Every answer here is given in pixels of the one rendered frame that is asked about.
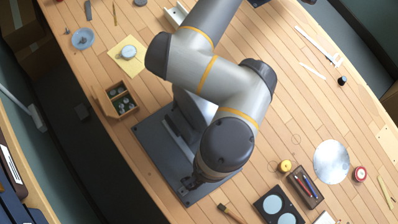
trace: gray robotic arm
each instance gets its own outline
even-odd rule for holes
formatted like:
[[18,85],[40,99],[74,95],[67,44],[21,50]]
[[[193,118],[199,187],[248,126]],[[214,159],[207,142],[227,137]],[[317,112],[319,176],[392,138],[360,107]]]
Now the gray robotic arm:
[[235,65],[213,50],[242,0],[199,0],[174,34],[161,32],[150,43],[146,68],[216,105],[193,163],[188,190],[218,182],[241,168],[277,83],[273,69],[252,58]]

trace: blue pencil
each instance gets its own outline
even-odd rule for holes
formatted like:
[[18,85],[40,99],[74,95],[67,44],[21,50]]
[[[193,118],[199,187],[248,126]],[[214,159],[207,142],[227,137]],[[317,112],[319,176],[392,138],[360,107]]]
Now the blue pencil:
[[310,182],[308,181],[308,179],[305,177],[305,175],[304,175],[304,174],[303,174],[303,177],[304,177],[304,179],[305,179],[305,181],[306,181],[307,185],[310,187],[310,189],[311,189],[311,191],[312,191],[313,195],[315,196],[315,198],[316,198],[316,199],[318,199],[317,193],[315,193],[315,191],[313,190],[313,188],[312,188],[312,186],[311,186]]

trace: wooden table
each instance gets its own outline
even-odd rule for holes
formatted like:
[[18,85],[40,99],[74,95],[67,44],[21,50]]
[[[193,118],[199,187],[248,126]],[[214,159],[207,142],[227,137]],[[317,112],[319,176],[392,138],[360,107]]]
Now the wooden table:
[[[328,37],[326,32],[295,0],[272,0],[253,9],[243,1],[215,53],[239,63],[244,58],[261,59],[278,76],[274,99],[256,138],[256,147],[243,171],[198,203],[186,209],[170,190],[165,179],[136,141],[130,128],[172,101],[171,84],[147,70],[134,79],[106,55],[132,34],[146,47],[155,34],[174,32],[163,16],[176,0],[149,0],[136,7],[132,0],[115,0],[118,26],[114,26],[112,0],[91,0],[93,20],[87,22],[85,0],[39,0],[39,4],[81,87],[120,153],[137,175],[170,223],[234,223],[216,209],[224,203],[248,223],[264,223],[251,206],[270,188],[280,184],[307,223],[326,210],[342,223],[397,223],[398,206],[390,211],[376,177],[381,174],[391,197],[398,199],[398,129],[360,74]],[[195,0],[180,1],[188,10]],[[345,58],[334,69],[325,56],[294,26],[301,27],[323,48]],[[79,51],[72,47],[72,33],[81,27],[96,35],[92,47]],[[299,65],[302,62],[326,77],[317,77]],[[348,82],[339,86],[337,79]],[[91,86],[106,88],[123,77],[129,79],[142,106],[134,116],[118,121],[103,116],[92,97]],[[336,139],[347,148],[350,172],[340,184],[327,185],[315,175],[313,153],[324,140]],[[316,209],[309,210],[287,182],[286,175],[270,172],[283,159],[304,166],[325,196]],[[357,184],[352,170],[364,165],[369,177]]]
[[12,154],[12,158],[14,159],[22,180],[24,180],[25,186],[29,192],[28,196],[24,198],[21,202],[26,204],[29,208],[40,209],[49,224],[61,224],[55,212],[52,210],[49,201],[45,197],[43,190],[40,188],[40,185],[37,182],[35,175],[32,172],[32,169],[30,169],[25,155],[22,152],[21,146],[18,143],[18,139],[14,133],[14,130],[12,130],[11,123],[8,120],[6,110],[4,109],[1,100],[0,127],[4,138],[7,141],[8,149]]

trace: red round container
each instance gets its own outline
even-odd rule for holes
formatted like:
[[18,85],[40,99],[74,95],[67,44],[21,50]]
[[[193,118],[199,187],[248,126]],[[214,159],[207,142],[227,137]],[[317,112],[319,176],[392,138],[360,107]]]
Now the red round container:
[[353,178],[357,182],[364,182],[368,177],[368,172],[366,171],[364,166],[359,166],[355,168],[353,172]]

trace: red object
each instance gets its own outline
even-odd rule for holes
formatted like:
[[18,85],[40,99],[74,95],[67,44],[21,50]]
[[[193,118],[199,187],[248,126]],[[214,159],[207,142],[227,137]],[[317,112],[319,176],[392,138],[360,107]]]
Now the red object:
[[294,176],[294,178],[296,178],[297,182],[301,185],[301,187],[306,191],[306,193],[308,194],[308,196],[312,197],[312,194],[307,190],[307,188],[303,185],[303,182],[301,182],[301,180],[297,177]]
[[353,172],[353,177],[357,182],[364,182],[368,177],[368,172],[366,171],[364,166],[359,166],[355,168]]

